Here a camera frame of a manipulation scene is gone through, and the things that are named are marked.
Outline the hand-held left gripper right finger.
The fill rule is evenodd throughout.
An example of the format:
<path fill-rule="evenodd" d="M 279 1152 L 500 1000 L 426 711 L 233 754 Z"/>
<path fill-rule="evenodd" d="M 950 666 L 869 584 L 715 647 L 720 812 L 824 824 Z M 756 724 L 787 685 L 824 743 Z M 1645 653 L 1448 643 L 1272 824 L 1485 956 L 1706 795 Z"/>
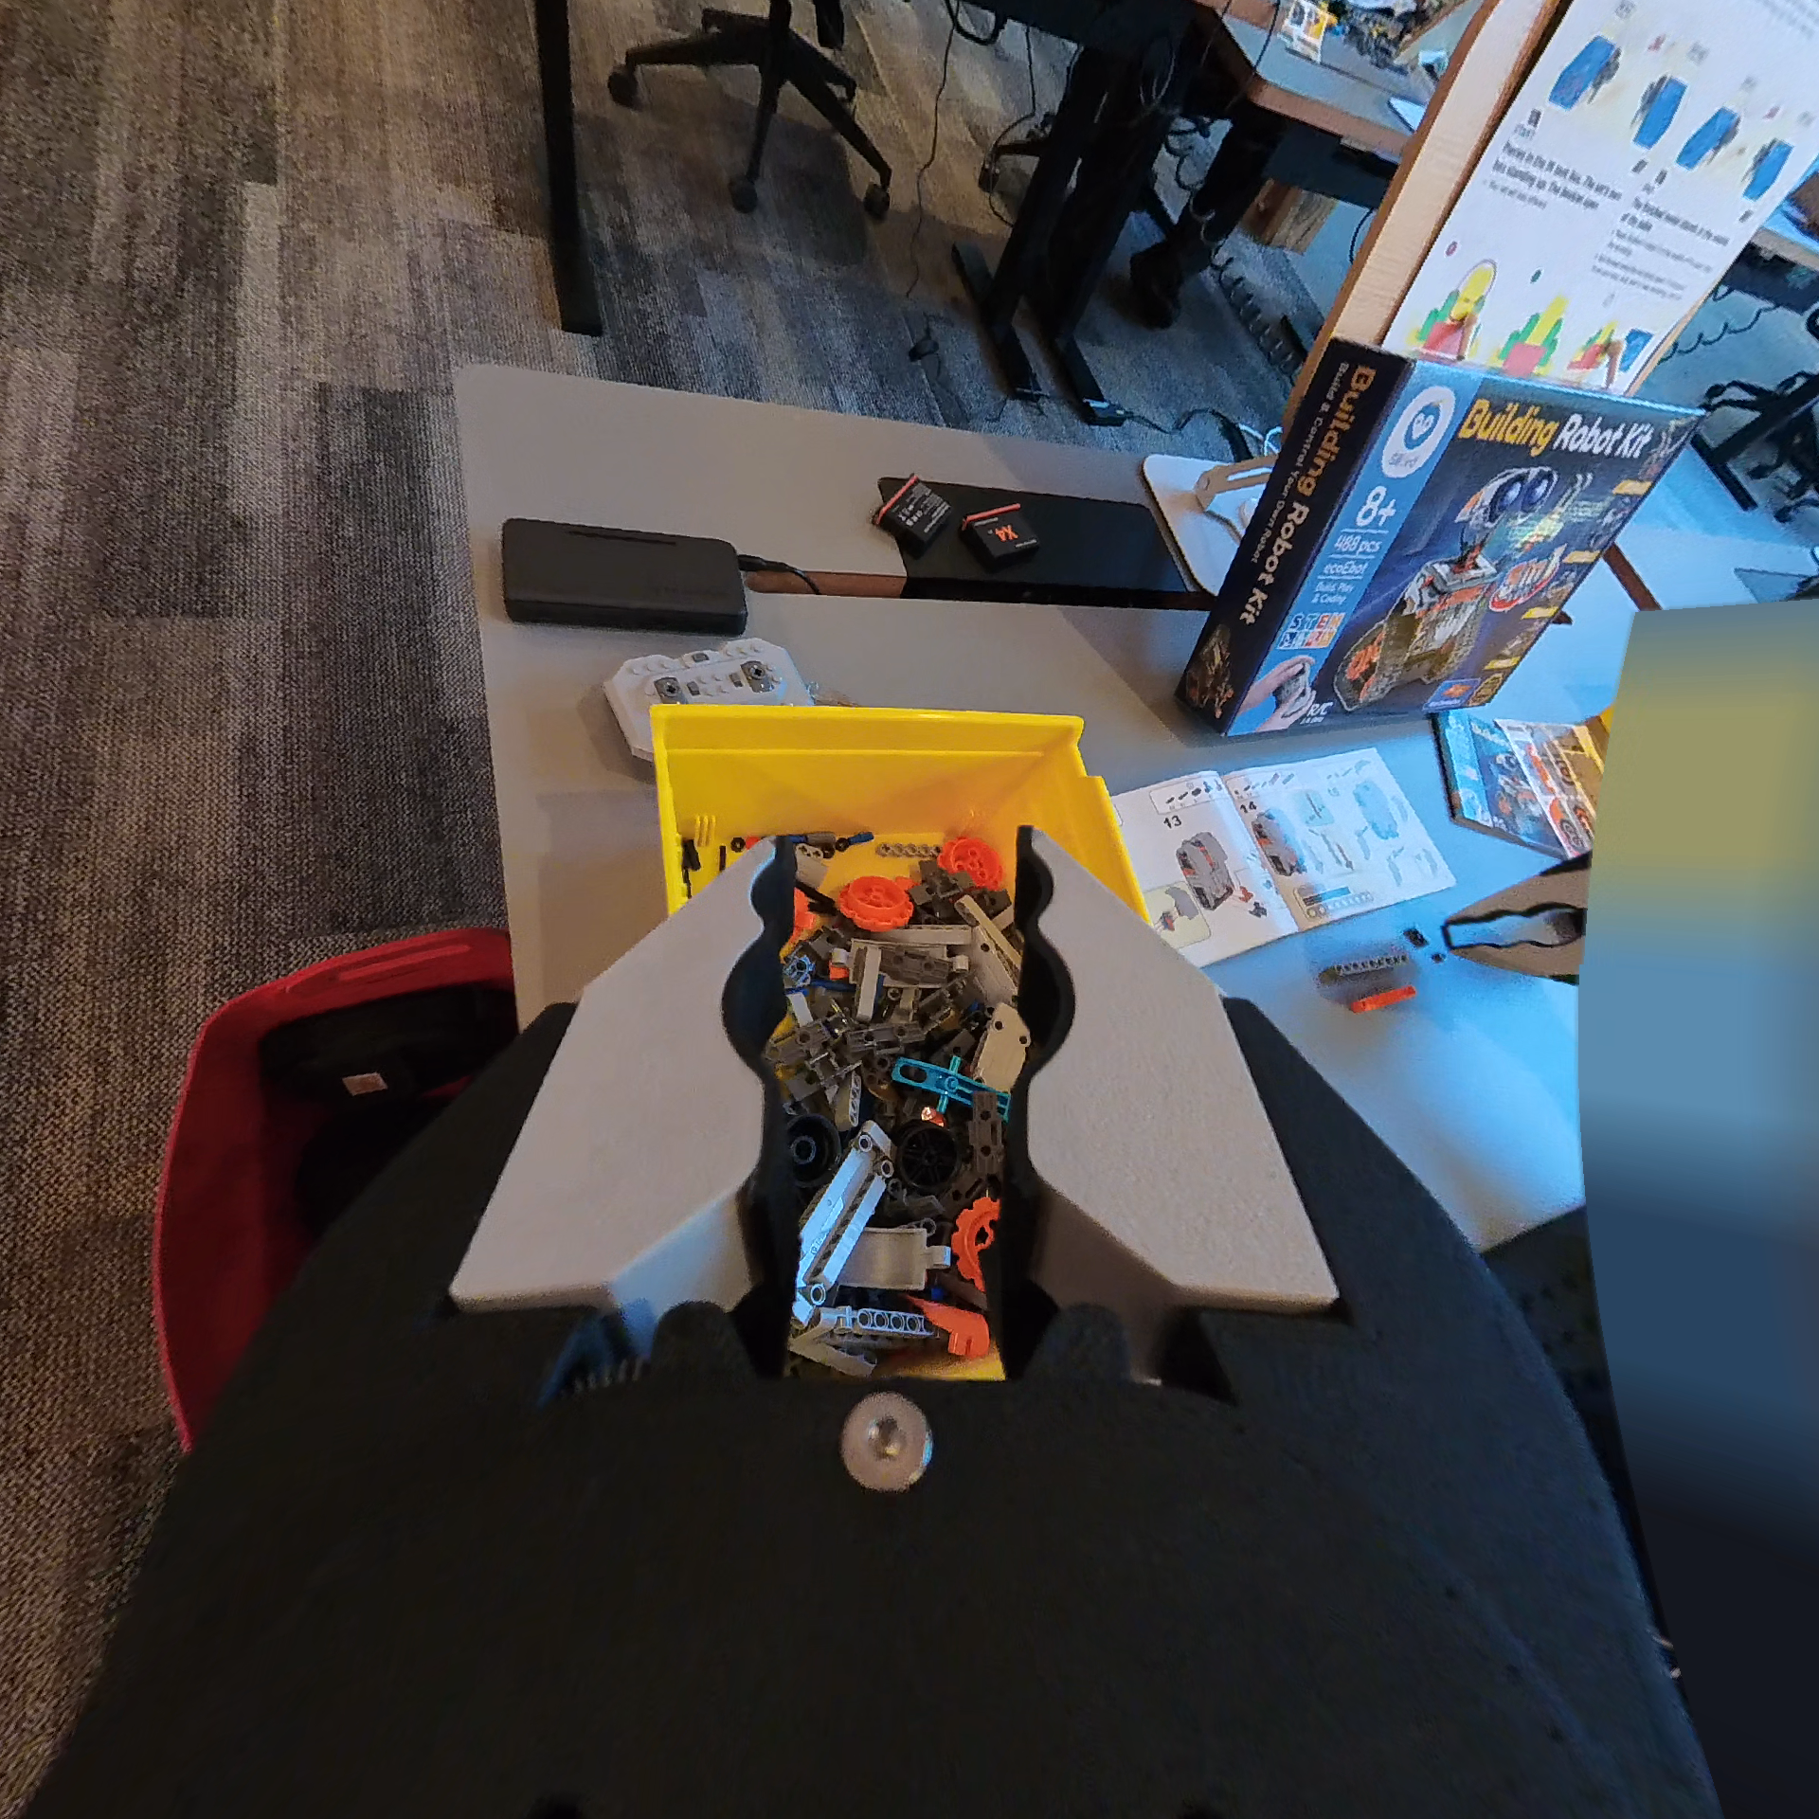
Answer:
<path fill-rule="evenodd" d="M 1012 1106 L 1036 1289 L 1123 1322 L 1340 1304 L 1214 984 L 1049 831 L 1023 831 L 1012 890 L 1038 991 Z"/>

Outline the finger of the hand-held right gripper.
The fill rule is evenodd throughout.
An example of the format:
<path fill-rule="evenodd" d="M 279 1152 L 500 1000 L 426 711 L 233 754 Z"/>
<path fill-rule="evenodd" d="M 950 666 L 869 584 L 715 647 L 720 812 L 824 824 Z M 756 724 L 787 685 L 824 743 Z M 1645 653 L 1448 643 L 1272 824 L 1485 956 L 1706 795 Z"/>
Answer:
<path fill-rule="evenodd" d="M 1584 965 L 1584 936 L 1574 943 L 1462 943 L 1462 930 L 1448 930 L 1448 950 L 1485 971 L 1507 971 L 1507 973 L 1540 973 L 1540 984 L 1574 984 L 1581 991 L 1581 965 Z"/>
<path fill-rule="evenodd" d="M 1519 883 L 1454 912 L 1448 936 L 1584 936 L 1584 896 L 1565 896 L 1553 883 Z"/>

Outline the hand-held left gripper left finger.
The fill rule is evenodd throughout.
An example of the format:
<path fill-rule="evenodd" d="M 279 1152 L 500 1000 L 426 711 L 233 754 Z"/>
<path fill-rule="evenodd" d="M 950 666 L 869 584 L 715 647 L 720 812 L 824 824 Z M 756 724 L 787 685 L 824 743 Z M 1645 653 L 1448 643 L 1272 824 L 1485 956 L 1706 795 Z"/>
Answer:
<path fill-rule="evenodd" d="M 787 1296 L 776 1038 L 790 838 L 623 950 L 580 1000 L 456 1268 L 463 1311 L 595 1304 L 651 1339 L 675 1304 Z"/>

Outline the pile of building block parts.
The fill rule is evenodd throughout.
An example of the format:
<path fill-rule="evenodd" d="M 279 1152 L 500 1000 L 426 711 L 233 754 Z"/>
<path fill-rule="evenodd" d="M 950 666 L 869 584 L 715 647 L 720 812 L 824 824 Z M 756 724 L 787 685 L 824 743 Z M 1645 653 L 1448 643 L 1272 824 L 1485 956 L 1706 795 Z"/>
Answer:
<path fill-rule="evenodd" d="M 1030 1072 L 1012 859 L 982 838 L 790 838 L 787 1373 L 993 1373 L 991 1251 Z"/>

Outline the yellow plastic bin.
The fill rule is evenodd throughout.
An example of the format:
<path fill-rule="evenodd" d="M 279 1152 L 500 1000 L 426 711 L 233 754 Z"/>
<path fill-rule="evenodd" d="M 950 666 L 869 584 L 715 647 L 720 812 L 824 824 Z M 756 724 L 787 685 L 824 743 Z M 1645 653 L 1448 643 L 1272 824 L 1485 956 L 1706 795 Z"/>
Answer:
<path fill-rule="evenodd" d="M 679 912 L 756 840 L 800 831 L 982 838 L 1005 859 L 1023 831 L 1049 831 L 1115 903 L 1138 906 L 1108 787 L 1081 768 L 1077 736 L 1077 715 L 666 701 L 651 711 L 666 906 Z"/>

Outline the grey desk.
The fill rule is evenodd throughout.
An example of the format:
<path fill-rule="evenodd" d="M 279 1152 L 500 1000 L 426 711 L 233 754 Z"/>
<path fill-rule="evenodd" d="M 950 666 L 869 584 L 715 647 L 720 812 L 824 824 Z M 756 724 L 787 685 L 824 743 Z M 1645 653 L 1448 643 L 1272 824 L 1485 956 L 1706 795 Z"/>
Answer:
<path fill-rule="evenodd" d="M 1170 701 L 1203 607 L 853 594 L 853 575 L 891 555 L 891 538 L 869 529 L 880 473 L 1138 503 L 1129 448 L 522 366 L 463 366 L 456 430 L 522 1022 L 573 1000 L 666 920 L 651 768 L 628 754 L 601 678 L 628 653 L 679 643 L 514 626 L 500 607 L 500 517 L 697 535 L 836 575 L 836 594 L 751 602 L 751 626 L 787 647 L 816 692 L 869 711 L 1081 715 L 1077 747 L 1108 795 L 1198 768 L 1382 747 L 1460 890 L 1261 943 L 1212 973 L 1345 1089 L 1476 1251 L 1584 1205 L 1581 995 L 1565 984 L 1448 956 L 1422 965 L 1422 995 L 1382 1016 L 1350 1016 L 1314 984 L 1399 928 L 1442 936 L 1448 912 L 1540 870 L 1531 847 L 1448 818 L 1424 724 L 1214 743 Z"/>

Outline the black desk pad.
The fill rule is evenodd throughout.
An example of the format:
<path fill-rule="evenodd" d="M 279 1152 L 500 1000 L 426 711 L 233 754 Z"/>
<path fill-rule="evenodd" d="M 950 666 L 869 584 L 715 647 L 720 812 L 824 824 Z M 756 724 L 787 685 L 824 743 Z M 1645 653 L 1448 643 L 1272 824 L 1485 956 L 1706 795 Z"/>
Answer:
<path fill-rule="evenodd" d="M 1060 602 L 1060 607 L 1198 607 L 1198 584 L 1181 573 L 1154 510 L 1051 495 L 1030 483 L 941 483 L 955 517 L 982 510 L 1023 503 L 1038 552 L 1012 573 L 982 573 L 955 535 L 942 535 L 923 555 L 908 555 L 908 594 L 942 602 Z"/>

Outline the blue instruction booklet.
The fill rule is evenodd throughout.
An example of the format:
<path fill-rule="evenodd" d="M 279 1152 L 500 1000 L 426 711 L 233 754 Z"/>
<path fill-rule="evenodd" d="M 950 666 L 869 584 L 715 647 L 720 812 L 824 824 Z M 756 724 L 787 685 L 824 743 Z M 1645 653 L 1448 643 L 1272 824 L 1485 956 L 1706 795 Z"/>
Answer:
<path fill-rule="evenodd" d="M 1553 859 L 1589 856 L 1611 711 L 1589 724 L 1430 715 L 1454 824 L 1507 838 Z"/>

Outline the open instruction manual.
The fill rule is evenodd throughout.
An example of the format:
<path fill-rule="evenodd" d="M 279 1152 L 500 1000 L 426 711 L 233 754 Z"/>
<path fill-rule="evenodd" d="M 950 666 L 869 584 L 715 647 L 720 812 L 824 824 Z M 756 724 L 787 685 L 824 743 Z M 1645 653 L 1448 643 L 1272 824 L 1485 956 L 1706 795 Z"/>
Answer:
<path fill-rule="evenodd" d="M 1145 928 L 1224 965 L 1460 875 L 1377 747 L 1115 795 Z"/>

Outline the blue robot kit box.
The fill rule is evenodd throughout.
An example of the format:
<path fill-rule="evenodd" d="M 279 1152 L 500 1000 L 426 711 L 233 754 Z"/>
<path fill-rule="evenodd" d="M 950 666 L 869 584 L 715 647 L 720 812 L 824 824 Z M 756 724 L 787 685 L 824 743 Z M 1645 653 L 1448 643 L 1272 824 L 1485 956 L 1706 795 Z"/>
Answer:
<path fill-rule="evenodd" d="M 1214 736 L 1485 711 L 1701 426 L 1334 340 L 1170 696 Z"/>

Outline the red storage crate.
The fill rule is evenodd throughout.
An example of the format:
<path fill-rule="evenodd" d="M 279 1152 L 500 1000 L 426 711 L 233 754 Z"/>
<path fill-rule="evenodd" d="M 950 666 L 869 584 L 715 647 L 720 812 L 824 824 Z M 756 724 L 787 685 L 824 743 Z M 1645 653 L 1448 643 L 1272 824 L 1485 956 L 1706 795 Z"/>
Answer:
<path fill-rule="evenodd" d="M 497 928 L 322 956 L 200 1022 L 151 1217 L 184 1450 L 322 1230 L 514 1033 L 514 943 Z"/>

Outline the white remote controller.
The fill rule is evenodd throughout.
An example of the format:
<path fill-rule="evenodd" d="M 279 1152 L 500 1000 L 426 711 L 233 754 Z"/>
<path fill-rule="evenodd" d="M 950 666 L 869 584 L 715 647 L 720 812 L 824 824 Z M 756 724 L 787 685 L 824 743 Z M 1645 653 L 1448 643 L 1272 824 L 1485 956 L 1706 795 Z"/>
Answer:
<path fill-rule="evenodd" d="M 601 678 L 601 701 L 636 760 L 651 760 L 651 711 L 706 711 L 706 701 L 751 701 L 751 711 L 811 711 L 816 692 L 776 643 L 720 643 L 688 653 L 640 653 Z"/>

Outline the black rectangular power bank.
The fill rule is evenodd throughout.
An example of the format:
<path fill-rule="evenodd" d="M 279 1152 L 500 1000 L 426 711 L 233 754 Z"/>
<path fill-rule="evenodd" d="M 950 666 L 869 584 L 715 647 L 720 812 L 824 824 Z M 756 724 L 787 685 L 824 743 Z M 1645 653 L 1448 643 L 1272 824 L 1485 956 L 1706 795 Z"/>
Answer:
<path fill-rule="evenodd" d="M 522 626 L 740 632 L 740 555 L 720 538 L 610 535 L 555 517 L 500 529 L 500 592 Z"/>

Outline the white standing board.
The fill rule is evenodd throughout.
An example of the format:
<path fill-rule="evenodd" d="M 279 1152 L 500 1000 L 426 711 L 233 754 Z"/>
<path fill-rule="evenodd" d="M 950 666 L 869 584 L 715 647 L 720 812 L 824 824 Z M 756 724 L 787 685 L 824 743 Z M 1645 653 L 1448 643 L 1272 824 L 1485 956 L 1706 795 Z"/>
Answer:
<path fill-rule="evenodd" d="M 1476 4 L 1314 353 L 1642 390 L 1813 147 L 1813 0 Z"/>

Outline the black office chair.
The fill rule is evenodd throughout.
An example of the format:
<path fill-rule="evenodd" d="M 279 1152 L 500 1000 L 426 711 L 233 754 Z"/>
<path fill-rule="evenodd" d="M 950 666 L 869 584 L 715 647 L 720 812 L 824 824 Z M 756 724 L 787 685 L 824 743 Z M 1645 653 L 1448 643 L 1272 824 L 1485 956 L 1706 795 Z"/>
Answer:
<path fill-rule="evenodd" d="M 640 106 L 640 71 L 760 71 L 756 138 L 751 138 L 740 175 L 728 175 L 728 200 L 756 214 L 766 126 L 777 114 L 777 97 L 800 89 L 824 114 L 824 126 L 836 126 L 836 138 L 872 173 L 872 183 L 865 193 L 865 214 L 888 220 L 891 165 L 880 158 L 880 147 L 865 134 L 851 106 L 853 74 L 831 60 L 846 49 L 846 0 L 816 0 L 811 12 L 816 12 L 816 35 L 790 34 L 790 0 L 776 0 L 760 21 L 706 4 L 688 35 L 636 46 L 610 71 L 610 97 L 623 106 Z"/>

